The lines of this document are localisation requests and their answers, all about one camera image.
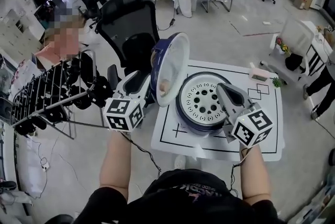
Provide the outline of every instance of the pink object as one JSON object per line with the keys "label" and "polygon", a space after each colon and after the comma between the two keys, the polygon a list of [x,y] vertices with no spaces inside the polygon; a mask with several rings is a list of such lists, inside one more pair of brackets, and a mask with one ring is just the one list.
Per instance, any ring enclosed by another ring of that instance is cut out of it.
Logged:
{"label": "pink object", "polygon": [[68,59],[78,53],[78,29],[61,29],[60,34],[54,35],[54,41],[35,53],[35,56],[46,58],[53,64],[57,64],[61,60]]}

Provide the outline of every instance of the desk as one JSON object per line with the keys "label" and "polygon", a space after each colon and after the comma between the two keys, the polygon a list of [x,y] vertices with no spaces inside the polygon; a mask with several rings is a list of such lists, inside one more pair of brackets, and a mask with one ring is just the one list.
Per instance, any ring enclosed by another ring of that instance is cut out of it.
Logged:
{"label": "desk", "polygon": [[[302,21],[313,33],[317,33],[317,29],[316,26],[314,25],[313,22],[311,21]],[[326,39],[324,38],[323,35],[320,35],[322,42],[319,42],[315,39],[315,37],[313,38],[312,44],[310,45],[307,53],[309,52],[310,49],[314,50],[314,55],[313,57],[310,59],[309,61],[309,75],[313,75],[314,73],[318,72],[325,63],[327,63],[328,61],[328,56],[332,53],[332,48],[330,47],[330,45],[328,44],[328,42],[326,41]],[[320,67],[317,68],[317,70],[315,70],[315,72],[313,72],[313,70],[316,68],[317,64],[319,62],[322,62],[322,64],[320,65]]]}
{"label": "desk", "polygon": [[[245,90],[249,96],[266,108],[274,121],[274,127],[267,139],[260,143],[265,161],[278,161],[282,157],[283,139],[283,108],[280,88],[272,83],[258,83],[249,79],[247,68],[224,64],[190,60],[188,76],[196,72],[210,71],[227,78],[232,84]],[[178,121],[175,101],[168,107],[160,108],[153,131],[151,147],[156,150],[172,152],[206,159],[239,161],[239,142],[228,144],[223,132],[198,136],[183,128]]]}

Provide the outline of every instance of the black line marking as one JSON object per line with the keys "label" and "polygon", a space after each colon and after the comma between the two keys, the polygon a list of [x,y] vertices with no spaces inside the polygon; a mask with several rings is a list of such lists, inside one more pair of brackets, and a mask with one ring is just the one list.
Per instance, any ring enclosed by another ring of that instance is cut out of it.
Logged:
{"label": "black line marking", "polygon": [[251,97],[251,96],[250,96],[250,94],[249,94],[249,90],[257,91],[257,93],[258,93],[259,90],[257,90],[257,89],[252,89],[252,88],[248,88],[248,96],[249,96],[251,99],[262,100],[262,94],[261,94],[261,93],[258,93],[258,94],[260,94],[260,97],[261,97],[261,98],[254,98],[254,97]]}
{"label": "black line marking", "polygon": [[182,130],[176,130],[176,129],[172,129],[172,131],[178,131],[178,132],[180,132],[180,133],[187,133],[187,132],[185,132],[185,131],[182,131]]}
{"label": "black line marking", "polygon": [[[210,69],[210,70],[218,70],[218,71],[227,71],[227,72],[235,72],[235,73],[241,73],[241,74],[247,74],[245,72],[238,72],[238,71],[228,71],[228,70],[221,70],[221,69],[214,69],[214,68],[206,68],[206,67],[202,67],[202,66],[193,66],[193,65],[189,65],[189,67],[195,67],[195,68],[203,68],[203,69]],[[277,92],[276,89],[274,90],[275,93],[275,98],[276,98],[276,112],[277,112],[277,138],[276,138],[276,151],[275,152],[262,152],[262,153],[266,153],[266,154],[275,154],[277,153],[277,146],[278,146],[278,103],[277,103]],[[167,142],[167,141],[162,141],[162,137],[163,137],[163,133],[164,133],[164,128],[165,128],[165,123],[166,123],[166,118],[168,116],[168,112],[169,112],[169,105],[167,107],[166,110],[166,115],[165,115],[165,120],[164,120],[164,125],[163,125],[163,129],[162,129],[162,134],[161,134],[161,139],[160,142],[162,143],[166,143],[166,144],[171,144],[171,145],[176,145],[176,146],[181,146],[181,147],[185,147],[185,148],[194,148],[193,146],[188,146],[188,145],[181,145],[181,144],[177,144],[177,143],[172,143],[172,142]],[[225,151],[225,150],[215,150],[215,149],[207,149],[207,148],[203,148],[203,150],[209,150],[209,151],[220,151],[220,152],[232,152],[232,153],[239,153],[240,151]]]}
{"label": "black line marking", "polygon": [[[228,70],[222,70],[222,69],[216,69],[216,68],[207,68],[207,67],[202,67],[202,66],[193,66],[193,65],[188,65],[189,67],[195,67],[195,68],[203,68],[203,69],[209,69],[209,70],[217,70],[217,71],[228,71]],[[235,73],[241,73],[241,74],[247,74],[249,73],[246,72],[240,72],[240,71],[228,71],[228,72],[235,72]]]}
{"label": "black line marking", "polygon": [[176,138],[177,138],[177,135],[178,135],[178,129],[179,129],[179,123],[177,125],[177,130],[176,130]]}
{"label": "black line marking", "polygon": [[168,105],[167,110],[166,110],[166,115],[165,115],[165,120],[164,120],[164,124],[163,124],[163,130],[162,130],[160,142],[162,142],[162,137],[163,137],[163,132],[164,132],[164,128],[165,128],[166,118],[168,117],[169,107],[170,106]]}
{"label": "black line marking", "polygon": [[229,22],[229,23],[234,27],[234,29],[239,33],[239,35],[241,35],[241,33],[238,31],[238,29],[231,22]]}
{"label": "black line marking", "polygon": [[259,90],[259,89],[258,89],[258,86],[259,86],[259,85],[267,86],[267,93],[262,93],[262,92],[261,92],[261,94],[264,94],[264,95],[270,95],[270,89],[269,89],[269,86],[268,86],[268,85],[266,85],[266,84],[257,84],[257,85],[256,85],[256,86],[257,86],[257,90]]}

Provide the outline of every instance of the flower pot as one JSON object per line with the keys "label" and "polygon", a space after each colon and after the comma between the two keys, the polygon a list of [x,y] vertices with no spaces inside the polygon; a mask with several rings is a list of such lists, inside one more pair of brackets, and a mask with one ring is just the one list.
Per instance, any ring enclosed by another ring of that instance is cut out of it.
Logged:
{"label": "flower pot", "polygon": [[282,50],[282,48],[276,44],[276,47],[278,49],[279,54],[285,54],[285,52]]}

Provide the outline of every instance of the wheel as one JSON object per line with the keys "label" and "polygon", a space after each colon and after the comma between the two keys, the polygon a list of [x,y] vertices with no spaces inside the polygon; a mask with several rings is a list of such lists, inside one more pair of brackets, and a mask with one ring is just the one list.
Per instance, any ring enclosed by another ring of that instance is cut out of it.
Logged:
{"label": "wheel", "polygon": [[329,157],[328,157],[328,164],[330,166],[334,166],[335,165],[335,149],[332,149],[329,153]]}

